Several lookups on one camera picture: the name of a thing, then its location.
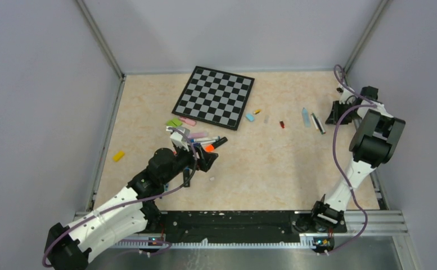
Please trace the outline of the black highlighter orange cap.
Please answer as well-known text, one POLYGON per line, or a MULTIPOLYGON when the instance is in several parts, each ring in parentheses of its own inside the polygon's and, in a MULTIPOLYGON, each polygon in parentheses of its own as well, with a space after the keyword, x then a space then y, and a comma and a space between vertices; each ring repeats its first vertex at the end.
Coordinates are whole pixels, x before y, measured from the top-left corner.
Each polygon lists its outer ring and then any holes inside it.
POLYGON ((221 137, 217 141, 213 142, 211 145, 208 145, 204 148, 206 152, 213 152, 215 149, 225 144, 228 141, 227 137, 221 137))

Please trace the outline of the green ink clear pen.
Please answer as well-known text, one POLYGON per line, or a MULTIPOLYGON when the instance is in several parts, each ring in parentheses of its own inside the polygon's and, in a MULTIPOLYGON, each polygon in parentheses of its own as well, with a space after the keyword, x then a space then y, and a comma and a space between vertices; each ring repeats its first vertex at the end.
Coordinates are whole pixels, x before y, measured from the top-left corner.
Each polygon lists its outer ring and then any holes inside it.
POLYGON ((326 134, 326 130, 325 130, 324 126, 322 125, 319 117, 315 113, 312 113, 311 116, 313 118, 314 125, 319 130, 319 132, 321 134, 326 134))

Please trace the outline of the white marker yellow end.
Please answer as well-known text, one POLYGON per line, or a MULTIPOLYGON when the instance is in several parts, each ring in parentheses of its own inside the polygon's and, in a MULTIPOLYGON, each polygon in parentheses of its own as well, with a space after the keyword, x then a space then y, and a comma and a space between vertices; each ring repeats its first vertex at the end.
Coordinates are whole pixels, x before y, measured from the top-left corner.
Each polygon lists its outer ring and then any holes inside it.
POLYGON ((318 124, 317 124, 313 114, 311 114, 311 120, 312 120, 312 123, 314 124, 316 130, 319 130, 318 124))

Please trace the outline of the light blue highlighter body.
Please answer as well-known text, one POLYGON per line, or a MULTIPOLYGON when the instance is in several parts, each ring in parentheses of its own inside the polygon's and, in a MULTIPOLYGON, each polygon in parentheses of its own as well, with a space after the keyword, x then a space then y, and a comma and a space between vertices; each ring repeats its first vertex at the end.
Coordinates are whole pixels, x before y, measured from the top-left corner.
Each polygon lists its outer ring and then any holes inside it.
POLYGON ((303 122, 306 128, 310 128, 311 127, 311 123, 310 123, 310 118, 309 118, 309 113, 308 110, 304 107, 302 109, 302 117, 303 117, 303 122))

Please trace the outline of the light blue highlighter cap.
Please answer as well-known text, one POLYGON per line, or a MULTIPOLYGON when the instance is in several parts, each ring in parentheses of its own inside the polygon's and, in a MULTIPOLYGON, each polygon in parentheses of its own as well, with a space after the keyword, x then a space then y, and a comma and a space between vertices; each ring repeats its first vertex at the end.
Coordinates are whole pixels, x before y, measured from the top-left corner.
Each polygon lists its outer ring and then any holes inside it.
POLYGON ((254 121, 255 121, 255 118, 254 118, 254 116, 253 116, 252 114, 246 114, 246 115, 245 115, 245 118, 246 118, 248 121, 250 121, 250 122, 254 122, 254 121))

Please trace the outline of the black highlighter blue cap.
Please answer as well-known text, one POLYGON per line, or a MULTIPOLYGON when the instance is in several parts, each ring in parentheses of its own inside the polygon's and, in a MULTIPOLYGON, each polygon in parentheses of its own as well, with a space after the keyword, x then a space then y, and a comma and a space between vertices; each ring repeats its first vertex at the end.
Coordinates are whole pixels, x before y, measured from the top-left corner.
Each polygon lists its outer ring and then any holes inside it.
POLYGON ((183 171, 183 187, 185 188, 190 186, 190 175, 191 171, 189 169, 183 171))

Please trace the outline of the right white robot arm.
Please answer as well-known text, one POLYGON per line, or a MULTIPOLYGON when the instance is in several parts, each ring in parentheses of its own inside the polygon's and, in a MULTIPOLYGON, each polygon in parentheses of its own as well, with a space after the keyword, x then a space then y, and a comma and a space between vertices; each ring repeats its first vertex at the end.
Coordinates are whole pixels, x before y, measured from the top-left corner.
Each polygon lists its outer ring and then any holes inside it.
POLYGON ((394 155, 406 121, 387 112, 378 101, 378 89, 366 86, 359 95, 344 87, 339 88, 341 98, 334 101, 326 124, 348 124, 354 119, 361 122, 354 134, 349 151, 352 158, 341 172, 331 193, 315 202, 309 214, 301 215, 294 223, 298 232, 337 232, 345 225, 344 214, 355 191, 381 164, 394 155))

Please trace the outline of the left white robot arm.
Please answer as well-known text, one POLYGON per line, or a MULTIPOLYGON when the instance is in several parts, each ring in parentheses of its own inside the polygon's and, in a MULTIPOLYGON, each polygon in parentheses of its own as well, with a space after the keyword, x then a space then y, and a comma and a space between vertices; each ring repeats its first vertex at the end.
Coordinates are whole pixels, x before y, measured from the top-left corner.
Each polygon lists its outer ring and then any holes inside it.
POLYGON ((202 146, 160 148, 147 167, 96 210, 49 229, 42 264, 53 269, 86 269, 94 258, 120 240, 159 228, 161 212, 155 199, 168 195, 165 185, 185 169, 207 172, 217 153, 202 146))

